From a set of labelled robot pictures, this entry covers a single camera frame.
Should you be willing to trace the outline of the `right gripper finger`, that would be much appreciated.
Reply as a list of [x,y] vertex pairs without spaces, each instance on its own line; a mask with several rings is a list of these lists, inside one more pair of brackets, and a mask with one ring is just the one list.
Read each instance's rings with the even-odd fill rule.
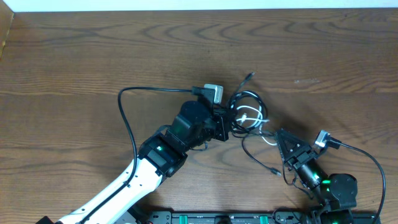
[[294,136],[290,132],[276,132],[275,139],[283,163],[286,163],[294,154]]
[[311,150],[309,143],[284,129],[280,129],[276,132],[276,140],[280,152],[302,152]]

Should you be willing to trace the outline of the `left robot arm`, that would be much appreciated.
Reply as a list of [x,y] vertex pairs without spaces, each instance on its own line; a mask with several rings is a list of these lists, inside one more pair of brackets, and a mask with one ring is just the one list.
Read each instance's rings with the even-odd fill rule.
[[137,158],[119,177],[58,222],[114,223],[141,198],[173,176],[184,165],[187,151],[211,139],[228,140],[229,123],[236,114],[233,109],[210,108],[201,101],[185,102],[166,132],[144,141]]

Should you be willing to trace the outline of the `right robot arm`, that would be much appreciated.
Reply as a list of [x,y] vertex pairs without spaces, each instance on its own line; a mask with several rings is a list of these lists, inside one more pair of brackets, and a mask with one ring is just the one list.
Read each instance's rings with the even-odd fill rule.
[[316,216],[356,206],[358,193],[356,178],[350,174],[328,175],[317,163],[317,159],[329,147],[339,148],[339,140],[321,130],[315,140],[315,145],[311,146],[308,142],[283,129],[276,132],[275,139],[282,164],[289,171],[295,172],[303,186],[320,204],[320,208],[315,212]]

